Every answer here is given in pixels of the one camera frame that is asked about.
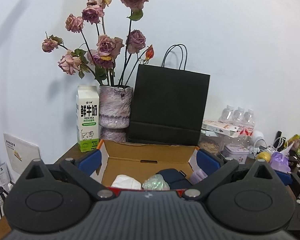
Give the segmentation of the purple fluffy sock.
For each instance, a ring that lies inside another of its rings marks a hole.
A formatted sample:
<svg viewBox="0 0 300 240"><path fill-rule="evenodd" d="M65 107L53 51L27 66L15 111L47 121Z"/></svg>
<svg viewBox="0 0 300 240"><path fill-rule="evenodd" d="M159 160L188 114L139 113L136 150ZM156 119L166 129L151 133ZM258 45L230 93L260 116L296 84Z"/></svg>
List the purple fluffy sock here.
<svg viewBox="0 0 300 240"><path fill-rule="evenodd" d="M190 183L192 185L199 183L207 177L207 174L202 169L195 170L190 176Z"/></svg>

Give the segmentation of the red orange cardboard box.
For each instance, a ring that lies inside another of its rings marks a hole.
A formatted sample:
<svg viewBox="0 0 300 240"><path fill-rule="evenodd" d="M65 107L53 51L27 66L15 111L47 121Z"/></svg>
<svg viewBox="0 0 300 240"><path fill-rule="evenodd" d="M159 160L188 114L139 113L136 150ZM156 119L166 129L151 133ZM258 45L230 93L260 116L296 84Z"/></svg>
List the red orange cardboard box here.
<svg viewBox="0 0 300 240"><path fill-rule="evenodd" d="M196 146L133 144L101 140L98 159L90 175L100 184L111 187L118 175L132 177L144 183L151 176L166 169L175 169L184 179L199 168Z"/></svg>

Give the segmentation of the small lilac tin box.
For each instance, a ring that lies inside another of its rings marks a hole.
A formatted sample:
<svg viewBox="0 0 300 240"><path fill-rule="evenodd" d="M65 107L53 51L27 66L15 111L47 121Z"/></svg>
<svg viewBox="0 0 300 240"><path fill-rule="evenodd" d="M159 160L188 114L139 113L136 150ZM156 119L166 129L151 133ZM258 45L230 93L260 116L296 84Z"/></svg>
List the small lilac tin box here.
<svg viewBox="0 0 300 240"><path fill-rule="evenodd" d="M239 164L245 164L248 154L249 150L240 145L225 145L222 150L222 155L237 160Z"/></svg>

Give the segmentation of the white crumpled tissue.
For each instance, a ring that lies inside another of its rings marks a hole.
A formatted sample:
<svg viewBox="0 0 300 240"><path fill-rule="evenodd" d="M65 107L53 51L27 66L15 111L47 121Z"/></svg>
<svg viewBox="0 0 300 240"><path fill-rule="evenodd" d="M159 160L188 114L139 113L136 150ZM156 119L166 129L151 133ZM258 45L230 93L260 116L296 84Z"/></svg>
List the white crumpled tissue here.
<svg viewBox="0 0 300 240"><path fill-rule="evenodd" d="M118 189L127 189L127 190L141 190L142 185L136 179L120 174L116 176L115 180L111 184L111 187L118 188Z"/></svg>

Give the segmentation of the flat white printed box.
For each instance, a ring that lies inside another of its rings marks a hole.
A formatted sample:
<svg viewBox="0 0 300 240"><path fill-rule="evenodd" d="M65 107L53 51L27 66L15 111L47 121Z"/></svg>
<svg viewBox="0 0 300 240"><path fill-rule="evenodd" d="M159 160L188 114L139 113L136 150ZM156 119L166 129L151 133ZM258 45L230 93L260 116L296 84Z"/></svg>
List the flat white printed box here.
<svg viewBox="0 0 300 240"><path fill-rule="evenodd" d="M239 127L232 124L204 120L202 123L202 129L212 131L218 134L226 135L229 137L236 138L240 135Z"/></svg>

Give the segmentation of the small white desk fan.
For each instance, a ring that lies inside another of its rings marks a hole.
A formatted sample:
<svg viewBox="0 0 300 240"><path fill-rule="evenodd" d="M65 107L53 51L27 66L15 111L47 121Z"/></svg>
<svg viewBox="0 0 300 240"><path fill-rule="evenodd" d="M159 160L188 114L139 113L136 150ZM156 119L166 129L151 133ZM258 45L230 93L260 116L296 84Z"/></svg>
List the small white desk fan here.
<svg viewBox="0 0 300 240"><path fill-rule="evenodd" d="M248 145L248 150L249 150L248 157L250 159L255 159L258 152L260 152L260 146L262 146L263 143L264 143L263 133L254 130L249 139L249 145Z"/></svg>

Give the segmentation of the left clear water bottle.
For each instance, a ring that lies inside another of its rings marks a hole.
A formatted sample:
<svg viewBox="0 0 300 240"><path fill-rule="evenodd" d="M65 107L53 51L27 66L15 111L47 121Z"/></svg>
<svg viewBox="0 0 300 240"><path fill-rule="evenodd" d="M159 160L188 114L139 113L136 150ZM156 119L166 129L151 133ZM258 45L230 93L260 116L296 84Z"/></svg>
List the left clear water bottle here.
<svg viewBox="0 0 300 240"><path fill-rule="evenodd" d="M231 122L233 113L234 113L234 106L227 105L227 107L223 109L222 114L218 119L218 122L229 124Z"/></svg>

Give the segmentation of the clear water bottle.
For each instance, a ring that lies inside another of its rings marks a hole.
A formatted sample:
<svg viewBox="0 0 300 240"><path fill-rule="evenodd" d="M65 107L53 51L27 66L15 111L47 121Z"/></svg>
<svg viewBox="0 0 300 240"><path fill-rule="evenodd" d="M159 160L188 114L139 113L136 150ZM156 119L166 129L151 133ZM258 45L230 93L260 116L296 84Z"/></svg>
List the clear water bottle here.
<svg viewBox="0 0 300 240"><path fill-rule="evenodd" d="M244 118L244 108L242 107L238 107L234 112L233 112L233 116L232 116L232 124L234 126L241 126L242 125L242 121Z"/></svg>
<svg viewBox="0 0 300 240"><path fill-rule="evenodd" d="M254 110L248 109L248 111L244 113L242 119L242 126L243 130L241 134L246 136L251 136L253 134L255 128Z"/></svg>
<svg viewBox="0 0 300 240"><path fill-rule="evenodd" d="M229 124L231 122L233 113L234 113L234 106L227 105L227 107L223 109L222 114L218 119L218 122Z"/></svg>

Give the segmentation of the middle clear water bottle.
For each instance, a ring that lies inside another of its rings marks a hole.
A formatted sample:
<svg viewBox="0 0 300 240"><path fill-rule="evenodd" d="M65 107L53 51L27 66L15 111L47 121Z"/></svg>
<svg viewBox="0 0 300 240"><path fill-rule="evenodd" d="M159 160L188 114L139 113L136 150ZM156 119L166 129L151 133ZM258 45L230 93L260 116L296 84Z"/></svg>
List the middle clear water bottle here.
<svg viewBox="0 0 300 240"><path fill-rule="evenodd" d="M232 124L234 126L241 126L242 125L242 121L244 118L244 108L242 107L238 107L234 112L233 112L233 116L232 116Z"/></svg>

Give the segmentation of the white green milk carton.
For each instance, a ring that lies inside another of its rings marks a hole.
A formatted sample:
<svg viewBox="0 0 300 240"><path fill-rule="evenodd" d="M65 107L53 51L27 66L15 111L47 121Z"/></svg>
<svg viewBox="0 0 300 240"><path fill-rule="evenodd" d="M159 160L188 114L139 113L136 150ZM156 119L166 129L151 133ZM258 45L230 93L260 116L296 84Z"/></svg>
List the white green milk carton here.
<svg viewBox="0 0 300 240"><path fill-rule="evenodd" d="M96 86L78 86L76 94L77 143L81 152L99 143L99 95Z"/></svg>

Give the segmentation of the iridescent crumpled plastic wrap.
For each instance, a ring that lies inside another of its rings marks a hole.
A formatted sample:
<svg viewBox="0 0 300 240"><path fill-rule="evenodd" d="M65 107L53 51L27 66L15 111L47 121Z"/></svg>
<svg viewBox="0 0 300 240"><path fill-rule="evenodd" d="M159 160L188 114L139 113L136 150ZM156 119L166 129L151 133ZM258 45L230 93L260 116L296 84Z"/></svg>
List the iridescent crumpled plastic wrap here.
<svg viewBox="0 0 300 240"><path fill-rule="evenodd" d="M168 191L170 186L160 174L155 174L144 181L142 188L148 191Z"/></svg>

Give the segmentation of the right clear water bottle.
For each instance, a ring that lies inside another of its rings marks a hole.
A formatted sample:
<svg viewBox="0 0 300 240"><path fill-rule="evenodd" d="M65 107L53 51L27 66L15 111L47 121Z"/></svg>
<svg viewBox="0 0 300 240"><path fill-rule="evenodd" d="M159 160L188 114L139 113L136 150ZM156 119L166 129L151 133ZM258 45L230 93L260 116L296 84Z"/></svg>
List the right clear water bottle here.
<svg viewBox="0 0 300 240"><path fill-rule="evenodd" d="M251 136L253 134L255 128L254 110L248 109L248 111L244 113L242 119L242 126L243 130L241 134L246 136Z"/></svg>

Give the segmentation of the purple textured glass vase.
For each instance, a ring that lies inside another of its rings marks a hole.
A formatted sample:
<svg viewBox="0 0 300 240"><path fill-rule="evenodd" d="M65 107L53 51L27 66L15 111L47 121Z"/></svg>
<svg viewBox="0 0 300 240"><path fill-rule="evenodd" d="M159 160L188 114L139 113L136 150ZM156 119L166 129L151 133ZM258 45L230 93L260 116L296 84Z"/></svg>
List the purple textured glass vase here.
<svg viewBox="0 0 300 240"><path fill-rule="evenodd" d="M130 121L133 88L100 86L100 138L126 142Z"/></svg>

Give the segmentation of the black paper shopping bag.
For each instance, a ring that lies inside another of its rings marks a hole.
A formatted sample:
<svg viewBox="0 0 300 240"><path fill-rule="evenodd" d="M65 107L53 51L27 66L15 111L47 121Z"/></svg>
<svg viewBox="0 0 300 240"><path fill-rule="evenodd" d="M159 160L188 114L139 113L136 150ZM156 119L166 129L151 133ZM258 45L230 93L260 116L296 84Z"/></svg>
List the black paper shopping bag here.
<svg viewBox="0 0 300 240"><path fill-rule="evenodd" d="M181 49L179 69L138 65L128 142L197 145L210 76L187 71L187 48L177 46Z"/></svg>

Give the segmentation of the dried pink rose bouquet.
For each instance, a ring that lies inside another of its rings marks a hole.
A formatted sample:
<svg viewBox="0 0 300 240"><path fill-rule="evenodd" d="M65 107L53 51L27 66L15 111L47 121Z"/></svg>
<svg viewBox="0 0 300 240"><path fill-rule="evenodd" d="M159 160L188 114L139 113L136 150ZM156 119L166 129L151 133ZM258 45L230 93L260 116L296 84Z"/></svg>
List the dried pink rose bouquet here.
<svg viewBox="0 0 300 240"><path fill-rule="evenodd" d="M125 39L107 35L104 11L111 2L87 0L80 16L70 14L65 21L66 30L75 34L83 34L85 23L95 26L95 48L89 47L84 39L83 44L71 50L65 46L62 38L47 35L42 42L42 51L51 53L58 48L65 49L66 54L58 61L58 66L68 75L77 74L83 78L90 73L100 85L125 87L127 81L124 75L132 56L136 56L136 63L147 64L154 56L154 49L146 45L146 37L138 29L129 28Z"/></svg>

